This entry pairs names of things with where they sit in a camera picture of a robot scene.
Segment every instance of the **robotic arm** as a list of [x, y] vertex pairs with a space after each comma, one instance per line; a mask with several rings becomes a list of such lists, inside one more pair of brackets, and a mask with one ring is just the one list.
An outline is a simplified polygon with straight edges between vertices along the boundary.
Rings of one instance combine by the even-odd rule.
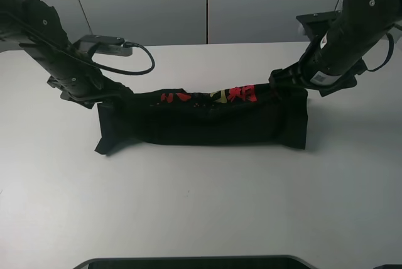
[[[74, 45], [68, 41], [53, 7], [40, 0], [0, 0], [0, 41], [14, 41], [50, 75], [48, 84], [62, 91], [62, 99], [89, 109], [108, 99], [121, 102], [130, 89], [103, 76], [101, 70], [143, 75], [155, 67], [150, 52], [122, 38], [85, 36]], [[130, 55], [132, 47], [143, 49], [151, 67], [141, 72], [121, 71], [92, 61], [95, 52]]]
[[326, 33], [306, 29], [312, 42], [305, 54], [287, 69], [273, 71], [271, 84], [318, 90], [322, 96], [356, 86], [355, 75], [368, 70], [362, 56], [402, 19], [402, 0], [344, 0], [340, 14], [320, 15], [314, 14], [309, 23], [298, 17], [305, 28], [319, 20], [333, 23]]

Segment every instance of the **black cloth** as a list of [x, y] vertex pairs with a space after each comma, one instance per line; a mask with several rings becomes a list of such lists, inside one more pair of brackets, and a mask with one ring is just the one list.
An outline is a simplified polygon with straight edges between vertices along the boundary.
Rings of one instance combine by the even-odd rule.
[[273, 90], [269, 84], [208, 94], [163, 89], [134, 94], [117, 115], [101, 104], [99, 116], [103, 140], [99, 153], [106, 153], [108, 141], [128, 138], [159, 145], [277, 143], [305, 149], [307, 91]]

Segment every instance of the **label sticker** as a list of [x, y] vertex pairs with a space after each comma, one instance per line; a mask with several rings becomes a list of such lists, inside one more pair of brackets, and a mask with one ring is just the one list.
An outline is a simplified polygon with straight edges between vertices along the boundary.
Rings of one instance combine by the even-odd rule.
[[327, 41], [327, 34], [325, 34], [324, 37], [323, 37], [322, 40], [321, 40], [321, 43], [320, 43], [321, 49], [324, 48], [327, 43], [328, 43], [328, 41]]
[[341, 77], [341, 75], [332, 76], [332, 75], [327, 75], [325, 73], [322, 73], [321, 71], [318, 71], [313, 76], [313, 78], [310, 79], [310, 82], [312, 82], [315, 85], [332, 85], [340, 77]]

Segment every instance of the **white table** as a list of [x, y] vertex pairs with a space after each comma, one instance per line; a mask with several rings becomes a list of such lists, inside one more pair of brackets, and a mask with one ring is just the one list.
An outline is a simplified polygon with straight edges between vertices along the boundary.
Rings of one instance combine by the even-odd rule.
[[[135, 92], [268, 81], [306, 43], [150, 48], [111, 75]], [[386, 55], [382, 41], [366, 56]], [[122, 69], [148, 66], [96, 56]], [[91, 258], [294, 255], [319, 269], [402, 263], [402, 53], [350, 90], [310, 93], [305, 151], [142, 144], [94, 152], [97, 111], [59, 99], [21, 51], [0, 54], [0, 268]]]

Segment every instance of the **cable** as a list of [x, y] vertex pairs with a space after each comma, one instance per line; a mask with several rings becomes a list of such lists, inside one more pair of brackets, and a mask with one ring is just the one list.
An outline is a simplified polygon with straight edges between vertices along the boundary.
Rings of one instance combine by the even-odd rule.
[[103, 66], [99, 63], [88, 62], [86, 60], [82, 60], [81, 58], [76, 57], [75, 55], [71, 54], [68, 50], [66, 50], [63, 47], [56, 44], [54, 41], [51, 41], [48, 38], [45, 38], [39, 31], [33, 29], [30, 25], [27, 25], [25, 22], [21, 21], [20, 19], [16, 18], [15, 16], [13, 16], [11, 14], [9, 14], [9, 15], [11, 16], [12, 19], [14, 19], [17, 23], [19, 23], [25, 31], [27, 31], [28, 33], [31, 33], [32, 35], [34, 35], [34, 37], [38, 38], [43, 43], [46, 43], [50, 47], [54, 48], [56, 51], [61, 52], [62, 54], [66, 55], [80, 63], [91, 66], [92, 68], [106, 70], [106, 71], [114, 72], [117, 74], [123, 74], [123, 75], [144, 75], [144, 74], [150, 73], [155, 68], [155, 60], [154, 60], [151, 52], [149, 52], [147, 48], [145, 48], [144, 46], [142, 46], [140, 44], [133, 43], [133, 42], [126, 42], [126, 43], [124, 43], [123, 46], [124, 47], [136, 47], [136, 48], [140, 48], [140, 49], [144, 50], [144, 52], [149, 56], [149, 59], [151, 60], [151, 67], [146, 70], [143, 70], [143, 71], [119, 70], [119, 69], [111, 68], [108, 66]]
[[402, 26], [401, 26], [401, 25], [395, 24], [395, 25], [394, 25], [394, 28], [396, 28], [396, 29], [402, 31]]
[[378, 66], [377, 68], [372, 69], [372, 70], [367, 69], [367, 71], [369, 71], [369, 72], [378, 71], [379, 69], [383, 68], [391, 59], [392, 54], [394, 53], [394, 37], [390, 33], [387, 33], [386, 36], [388, 38], [389, 48], [388, 48], [388, 54], [387, 54], [387, 57], [385, 58], [385, 61], [383, 62], [382, 65]]
[[123, 47], [136, 47], [136, 48], [140, 48], [142, 50], [144, 50], [144, 52], [146, 54], [148, 54], [149, 59], [151, 60], [151, 67], [149, 69], [143, 70], [143, 71], [125, 71], [125, 70], [120, 70], [120, 69], [115, 69], [115, 68], [110, 68], [108, 66], [103, 66], [99, 63], [95, 63], [96, 67], [101, 69], [101, 70], [106, 70], [106, 71], [110, 71], [110, 72], [114, 72], [117, 74], [123, 74], [123, 75], [144, 75], [144, 74], [148, 74], [150, 73], [154, 68], [155, 68], [155, 60], [151, 54], [151, 52], [148, 51], [147, 48], [145, 48], [144, 46], [137, 44], [137, 43], [133, 43], [130, 41], [127, 41], [126, 43], [124, 43]]

